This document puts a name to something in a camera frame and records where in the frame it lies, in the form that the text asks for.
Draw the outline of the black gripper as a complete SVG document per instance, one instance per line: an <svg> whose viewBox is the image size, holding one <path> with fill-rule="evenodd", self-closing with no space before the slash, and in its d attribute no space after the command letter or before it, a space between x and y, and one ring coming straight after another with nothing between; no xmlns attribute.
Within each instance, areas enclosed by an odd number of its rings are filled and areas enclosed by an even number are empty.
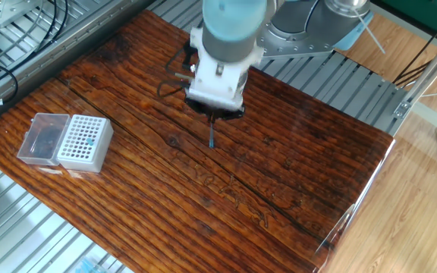
<svg viewBox="0 0 437 273"><path fill-rule="evenodd" d="M208 124L214 124L217 120L229 121L233 119L242 118L245 115L245 105L242 105L236 111L230 111L221 108L213 108L212 106L203 104L201 102L186 98L184 102L196 113L205 115Z"/></svg>

